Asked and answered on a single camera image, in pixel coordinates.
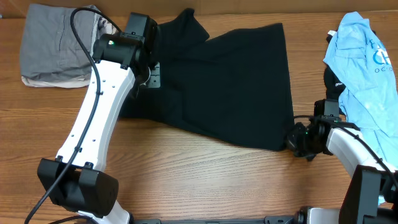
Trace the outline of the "black t-shirt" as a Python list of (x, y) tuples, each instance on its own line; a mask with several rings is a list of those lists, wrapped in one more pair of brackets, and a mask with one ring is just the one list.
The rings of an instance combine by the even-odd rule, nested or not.
[(294, 113), (281, 23), (211, 38), (186, 9), (158, 25), (151, 60), (160, 66), (160, 87), (126, 98), (121, 117), (283, 150)]

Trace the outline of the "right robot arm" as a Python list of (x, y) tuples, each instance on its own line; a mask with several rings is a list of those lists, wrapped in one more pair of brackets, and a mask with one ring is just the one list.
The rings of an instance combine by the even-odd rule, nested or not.
[(309, 125), (296, 123), (285, 136), (294, 156), (312, 161), (336, 156), (351, 177), (339, 209), (303, 207), (291, 223), (397, 223), (397, 168), (365, 142), (359, 128), (341, 120), (336, 100), (319, 100)]

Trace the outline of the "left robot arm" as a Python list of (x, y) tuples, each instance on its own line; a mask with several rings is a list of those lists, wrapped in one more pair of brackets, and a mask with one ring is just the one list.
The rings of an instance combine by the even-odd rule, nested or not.
[(76, 121), (55, 159), (42, 159), (37, 175), (45, 189), (28, 214), (28, 223), (49, 198), (90, 223), (133, 223), (117, 201), (119, 182), (105, 174), (109, 141), (128, 94), (149, 83), (157, 23), (132, 12), (125, 31), (103, 34), (93, 50), (83, 52), (91, 64), (90, 84)]

